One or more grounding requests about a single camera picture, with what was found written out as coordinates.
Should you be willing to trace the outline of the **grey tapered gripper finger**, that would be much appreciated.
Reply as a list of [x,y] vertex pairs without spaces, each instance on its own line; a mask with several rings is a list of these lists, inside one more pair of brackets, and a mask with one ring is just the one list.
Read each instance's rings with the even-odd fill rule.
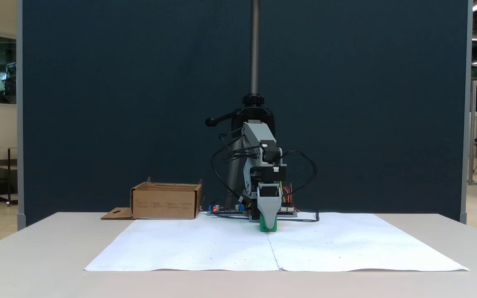
[[260,231],[277,230],[277,213],[281,207],[282,198],[258,197],[257,207],[260,215]]

